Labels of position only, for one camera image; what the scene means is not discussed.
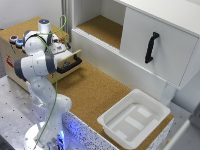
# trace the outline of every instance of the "white cabinet door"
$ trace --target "white cabinet door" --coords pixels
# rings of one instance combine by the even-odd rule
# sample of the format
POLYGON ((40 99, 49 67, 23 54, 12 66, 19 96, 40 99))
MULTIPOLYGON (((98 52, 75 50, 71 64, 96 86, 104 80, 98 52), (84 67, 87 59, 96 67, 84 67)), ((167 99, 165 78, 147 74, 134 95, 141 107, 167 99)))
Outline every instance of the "white cabinet door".
POLYGON ((191 34, 127 8, 120 54, 179 86, 197 41, 198 38, 191 34), (160 36, 154 40, 153 60, 146 64, 145 56, 153 32, 160 36))

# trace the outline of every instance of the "black handle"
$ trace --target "black handle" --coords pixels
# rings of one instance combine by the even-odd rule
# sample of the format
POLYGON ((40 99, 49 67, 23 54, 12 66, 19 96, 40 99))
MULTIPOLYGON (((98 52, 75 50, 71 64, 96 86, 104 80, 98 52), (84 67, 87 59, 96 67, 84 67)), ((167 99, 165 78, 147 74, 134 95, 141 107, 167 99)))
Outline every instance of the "black handle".
POLYGON ((160 35, 156 32, 153 32, 153 36, 151 37, 150 41, 149 41, 149 45, 147 48, 147 53, 146 53, 146 57, 145 57, 145 63, 148 64, 149 62, 151 62, 153 60, 153 57, 151 57, 151 53, 153 50, 153 45, 154 45, 154 40, 157 39, 160 35))
POLYGON ((63 67, 63 68, 57 67, 57 72, 60 73, 60 74, 63 74, 65 72, 71 70, 72 68, 78 66, 80 63, 82 63, 82 60, 76 54, 74 55, 74 59, 76 60, 76 62, 74 62, 73 64, 71 64, 69 66, 66 66, 66 67, 63 67))

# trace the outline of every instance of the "white tray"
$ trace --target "white tray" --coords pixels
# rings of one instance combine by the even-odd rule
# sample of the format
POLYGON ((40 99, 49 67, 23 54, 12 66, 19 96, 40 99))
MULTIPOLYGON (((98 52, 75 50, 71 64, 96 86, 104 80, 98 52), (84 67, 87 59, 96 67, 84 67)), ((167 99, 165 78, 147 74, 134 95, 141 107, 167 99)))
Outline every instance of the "white tray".
POLYGON ((126 149, 137 148, 169 115, 170 109, 133 90, 98 118, 105 133, 126 149))

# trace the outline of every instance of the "white robotic arm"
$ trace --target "white robotic arm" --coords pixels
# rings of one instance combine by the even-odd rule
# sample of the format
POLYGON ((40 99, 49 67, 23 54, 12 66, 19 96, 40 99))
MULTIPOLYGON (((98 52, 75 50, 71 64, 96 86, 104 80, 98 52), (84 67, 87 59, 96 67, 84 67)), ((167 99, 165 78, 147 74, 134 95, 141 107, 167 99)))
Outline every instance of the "white robotic arm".
MULTIPOLYGON (((54 34, 41 34, 51 32, 51 25, 48 20, 40 20, 38 28, 39 31, 26 31, 24 33, 23 50, 28 57, 17 60, 14 64, 14 69, 16 75, 23 79, 28 85, 33 103, 39 107, 46 108, 46 129, 44 132, 43 128, 39 129, 33 141, 36 143, 35 140, 38 140, 43 132, 39 139, 40 144, 36 147, 36 150, 49 150, 55 149, 56 145, 54 144, 54 146, 49 147, 49 143, 55 143, 55 140, 60 137, 58 135, 60 135, 63 130, 61 114, 70 110, 72 102, 70 98, 57 94, 52 84, 46 78, 48 74, 56 72, 57 61, 53 54, 45 52, 46 46, 44 42, 48 46, 54 45, 53 42, 58 39, 58 37, 54 34)), ((59 147, 59 149, 66 149, 65 144, 59 147)))

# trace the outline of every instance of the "cork surface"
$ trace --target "cork surface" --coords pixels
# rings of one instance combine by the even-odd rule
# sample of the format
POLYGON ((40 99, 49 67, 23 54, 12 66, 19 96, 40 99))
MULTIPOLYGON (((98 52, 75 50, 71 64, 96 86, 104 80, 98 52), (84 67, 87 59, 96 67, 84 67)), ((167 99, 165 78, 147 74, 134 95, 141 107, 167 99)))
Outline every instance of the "cork surface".
MULTIPOLYGON (((32 18, 25 22, 14 25, 12 27, 1 30, 0 37, 2 37, 7 42, 10 42, 10 37, 12 35, 17 35, 19 37, 19 39, 22 39, 25 31, 27 31, 27 30, 38 31, 38 21, 41 19, 42 18, 40 18, 40 17, 35 17, 35 18, 32 18)), ((54 25, 51 25, 51 29, 52 29, 52 32, 58 30, 58 28, 54 25)), ((56 33, 56 35, 58 36, 58 38, 62 37, 61 32, 56 33)))
MULTIPOLYGON (((7 28, 0 31, 0 36, 8 42, 9 37, 14 34, 22 38, 26 30, 37 31, 37 22, 40 19, 41 18, 36 17, 7 28)), ((52 30, 55 31, 57 28, 52 25, 52 30)), ((104 133, 102 126, 97 122, 97 118, 129 92, 131 92, 131 89, 85 61, 83 61, 81 68, 58 81, 58 93, 66 95, 72 100, 71 112, 120 150, 123 150, 123 148, 104 133)), ((173 116, 169 115, 137 150, 146 149, 172 119, 173 116)))
POLYGON ((123 26, 103 16, 89 20, 78 28, 120 49, 123 26))

